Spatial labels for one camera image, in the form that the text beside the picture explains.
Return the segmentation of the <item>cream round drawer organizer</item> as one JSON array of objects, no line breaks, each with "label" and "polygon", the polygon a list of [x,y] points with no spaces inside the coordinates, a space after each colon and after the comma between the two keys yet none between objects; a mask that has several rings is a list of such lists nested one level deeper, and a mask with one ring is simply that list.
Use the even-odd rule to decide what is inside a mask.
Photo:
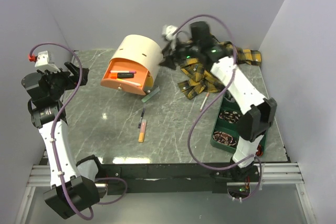
[{"label": "cream round drawer organizer", "polygon": [[154,40],[142,35],[128,35],[111,59],[127,59],[141,64],[148,69],[155,82],[163,55],[160,46]]}]

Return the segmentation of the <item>pink top drawer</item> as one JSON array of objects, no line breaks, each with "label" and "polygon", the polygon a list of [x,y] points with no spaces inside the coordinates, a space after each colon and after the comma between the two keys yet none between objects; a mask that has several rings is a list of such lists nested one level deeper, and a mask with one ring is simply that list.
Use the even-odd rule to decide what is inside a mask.
[{"label": "pink top drawer", "polygon": [[[111,79],[109,78],[110,70],[114,71],[136,71],[133,78],[130,79]],[[139,95],[145,95],[146,89],[144,89],[147,76],[152,76],[147,68],[141,64],[127,59],[111,59],[109,66],[100,82],[101,86],[106,88],[112,88],[121,90],[128,93],[134,93]],[[134,85],[123,82],[122,80],[128,80],[142,84],[142,87],[136,87]]]}]

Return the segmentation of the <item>yellow drawer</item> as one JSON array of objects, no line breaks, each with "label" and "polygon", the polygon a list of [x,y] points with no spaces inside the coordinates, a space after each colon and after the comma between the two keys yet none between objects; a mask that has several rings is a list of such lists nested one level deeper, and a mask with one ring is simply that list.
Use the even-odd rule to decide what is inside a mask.
[{"label": "yellow drawer", "polygon": [[145,81],[145,85],[144,85],[144,89],[146,89],[146,90],[152,89],[153,84],[154,84],[154,81],[153,81],[152,76],[147,76],[146,81]]}]

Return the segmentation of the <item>orange black highlighter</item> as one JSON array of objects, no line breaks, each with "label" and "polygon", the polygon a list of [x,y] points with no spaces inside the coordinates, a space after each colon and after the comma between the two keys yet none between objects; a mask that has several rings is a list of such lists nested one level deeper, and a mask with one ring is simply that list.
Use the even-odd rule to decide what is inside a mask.
[{"label": "orange black highlighter", "polygon": [[134,77],[134,73],[131,72],[116,72],[110,73],[109,78],[111,79],[130,79]]}]

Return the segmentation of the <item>white pen orange cap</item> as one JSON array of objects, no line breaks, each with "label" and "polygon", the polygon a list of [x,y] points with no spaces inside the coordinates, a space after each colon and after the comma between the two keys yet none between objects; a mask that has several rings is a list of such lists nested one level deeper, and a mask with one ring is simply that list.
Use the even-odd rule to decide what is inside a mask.
[{"label": "white pen orange cap", "polygon": [[200,111],[201,111],[201,112],[202,112],[202,110],[203,110],[203,108],[204,108],[204,106],[205,106],[205,103],[206,103],[208,97],[209,97],[209,92],[205,95],[205,97],[204,97],[204,99],[203,99],[203,102],[202,102],[201,107],[200,107]]}]

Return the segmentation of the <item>white pen pink cap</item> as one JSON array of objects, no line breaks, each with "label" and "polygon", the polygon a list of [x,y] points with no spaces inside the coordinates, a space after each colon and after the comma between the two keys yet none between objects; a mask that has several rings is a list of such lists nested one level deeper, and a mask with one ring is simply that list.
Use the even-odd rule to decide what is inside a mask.
[{"label": "white pen pink cap", "polygon": [[109,71],[110,73],[133,73],[133,74],[135,74],[136,73],[136,71],[121,71],[121,70],[117,70],[117,71],[114,71],[114,70],[110,70]]}]

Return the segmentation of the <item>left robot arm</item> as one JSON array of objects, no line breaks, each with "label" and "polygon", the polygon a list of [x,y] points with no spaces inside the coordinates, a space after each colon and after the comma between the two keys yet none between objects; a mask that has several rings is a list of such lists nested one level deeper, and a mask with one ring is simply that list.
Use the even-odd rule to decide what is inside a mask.
[{"label": "left robot arm", "polygon": [[45,203],[63,219],[68,219],[100,200],[95,183],[104,179],[105,170],[99,160],[88,156],[75,162],[68,141],[68,123],[60,98],[67,90],[84,86],[89,70],[65,62],[67,71],[47,67],[22,79],[30,96],[28,111],[32,124],[45,143],[50,166],[50,187]]}]

